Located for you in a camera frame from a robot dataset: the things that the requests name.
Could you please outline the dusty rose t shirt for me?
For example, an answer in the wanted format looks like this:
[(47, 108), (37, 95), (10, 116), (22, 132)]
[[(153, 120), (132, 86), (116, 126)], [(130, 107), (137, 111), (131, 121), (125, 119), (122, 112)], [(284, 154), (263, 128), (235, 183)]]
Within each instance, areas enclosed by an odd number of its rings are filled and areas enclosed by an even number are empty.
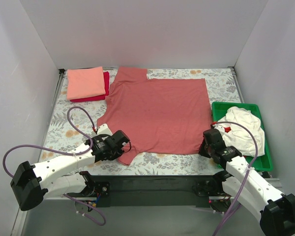
[(97, 120), (131, 142), (118, 160), (129, 165), (142, 152), (195, 154), (212, 122), (205, 79), (150, 79), (147, 70), (120, 67)]

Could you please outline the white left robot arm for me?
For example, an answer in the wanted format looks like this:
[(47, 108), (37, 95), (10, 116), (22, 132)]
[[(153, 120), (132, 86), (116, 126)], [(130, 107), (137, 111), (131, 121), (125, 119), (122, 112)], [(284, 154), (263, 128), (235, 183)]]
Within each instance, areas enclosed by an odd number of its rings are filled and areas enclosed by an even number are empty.
[(10, 183), (20, 210), (28, 211), (47, 198), (63, 194), (99, 195), (103, 184), (96, 184), (87, 171), (80, 169), (99, 161), (117, 159), (124, 154), (123, 147), (130, 143), (123, 131), (112, 133), (103, 124), (94, 137), (87, 138), (67, 155), (35, 164), (21, 163)]

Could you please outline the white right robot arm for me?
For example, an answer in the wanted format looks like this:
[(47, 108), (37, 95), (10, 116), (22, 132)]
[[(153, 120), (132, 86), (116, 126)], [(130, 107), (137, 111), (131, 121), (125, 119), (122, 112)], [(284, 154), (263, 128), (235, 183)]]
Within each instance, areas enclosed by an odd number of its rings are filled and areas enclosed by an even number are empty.
[(249, 166), (233, 146), (226, 146), (217, 129), (203, 132), (199, 154), (212, 158), (225, 171), (213, 182), (217, 195), (228, 194), (249, 210), (266, 236), (295, 234), (295, 195), (284, 194)]

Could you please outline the white t shirt red print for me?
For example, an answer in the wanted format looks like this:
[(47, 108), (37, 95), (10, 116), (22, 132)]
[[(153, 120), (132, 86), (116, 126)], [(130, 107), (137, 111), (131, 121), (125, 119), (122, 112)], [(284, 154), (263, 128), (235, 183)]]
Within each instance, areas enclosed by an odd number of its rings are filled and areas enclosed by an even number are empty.
[(265, 155), (265, 133), (261, 120), (250, 110), (231, 107), (214, 128), (220, 131), (226, 146), (234, 146), (242, 155), (253, 157), (256, 150), (258, 156)]

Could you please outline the green plastic tray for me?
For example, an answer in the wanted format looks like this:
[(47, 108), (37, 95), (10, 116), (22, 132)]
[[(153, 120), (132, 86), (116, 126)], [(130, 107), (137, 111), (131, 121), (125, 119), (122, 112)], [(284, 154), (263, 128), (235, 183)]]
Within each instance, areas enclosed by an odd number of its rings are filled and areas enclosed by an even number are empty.
[(234, 146), (251, 162), (258, 148), (258, 157), (253, 163), (257, 171), (270, 172), (273, 163), (267, 144), (265, 129), (259, 107), (246, 103), (212, 103), (213, 127), (222, 135), (226, 146)]

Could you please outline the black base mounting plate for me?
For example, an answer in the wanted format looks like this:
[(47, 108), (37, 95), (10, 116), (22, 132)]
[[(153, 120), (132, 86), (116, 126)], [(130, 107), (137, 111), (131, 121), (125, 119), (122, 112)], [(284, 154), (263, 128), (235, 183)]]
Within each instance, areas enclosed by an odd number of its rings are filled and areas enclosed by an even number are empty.
[(195, 206), (226, 211), (233, 198), (222, 190), (221, 171), (213, 176), (95, 176), (84, 173), (82, 191), (69, 196), (84, 200), (98, 198), (98, 207)]

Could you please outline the folded salmon pink t shirt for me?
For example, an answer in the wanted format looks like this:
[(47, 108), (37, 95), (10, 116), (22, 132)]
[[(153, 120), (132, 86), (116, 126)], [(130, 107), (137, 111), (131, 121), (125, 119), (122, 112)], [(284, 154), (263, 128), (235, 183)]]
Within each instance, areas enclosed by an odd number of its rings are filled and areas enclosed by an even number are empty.
[(102, 67), (69, 69), (67, 78), (67, 100), (104, 95), (106, 92)]

